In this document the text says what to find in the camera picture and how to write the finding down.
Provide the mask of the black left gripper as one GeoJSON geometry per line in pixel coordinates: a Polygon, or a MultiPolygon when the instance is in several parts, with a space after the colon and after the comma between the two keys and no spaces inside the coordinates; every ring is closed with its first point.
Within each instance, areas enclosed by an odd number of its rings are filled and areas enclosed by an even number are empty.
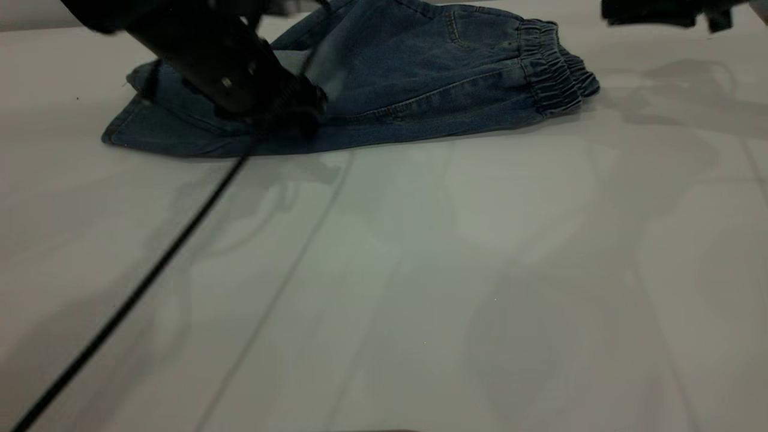
{"type": "Polygon", "coordinates": [[[266,109],[246,118],[259,133],[280,137],[314,137],[328,96],[307,76],[294,76],[283,85],[266,109]]]}

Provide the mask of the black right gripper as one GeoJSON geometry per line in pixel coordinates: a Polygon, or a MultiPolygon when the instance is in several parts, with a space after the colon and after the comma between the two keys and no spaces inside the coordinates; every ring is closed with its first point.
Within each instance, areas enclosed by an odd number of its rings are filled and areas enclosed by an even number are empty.
{"type": "Polygon", "coordinates": [[[733,27],[733,8],[747,0],[700,1],[602,1],[601,17],[609,26],[669,25],[690,28],[696,25],[700,9],[707,20],[709,33],[724,32],[733,27]]]}

